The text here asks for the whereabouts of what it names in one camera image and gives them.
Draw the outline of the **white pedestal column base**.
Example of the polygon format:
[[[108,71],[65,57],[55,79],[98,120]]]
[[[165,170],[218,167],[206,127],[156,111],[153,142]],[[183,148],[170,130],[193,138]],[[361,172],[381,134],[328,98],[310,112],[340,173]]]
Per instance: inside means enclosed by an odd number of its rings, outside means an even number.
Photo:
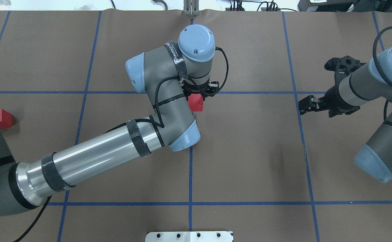
[[[145,242],[234,242],[230,231],[149,232]]]

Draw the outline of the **red block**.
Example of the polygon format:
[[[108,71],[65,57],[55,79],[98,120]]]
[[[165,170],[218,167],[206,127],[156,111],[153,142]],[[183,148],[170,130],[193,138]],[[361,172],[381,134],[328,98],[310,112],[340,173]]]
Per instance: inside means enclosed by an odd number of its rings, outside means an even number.
[[[204,100],[201,94],[191,94],[187,98],[189,108],[192,112],[202,112]]]
[[[13,124],[13,115],[4,109],[0,109],[0,130],[10,128],[13,126]]]

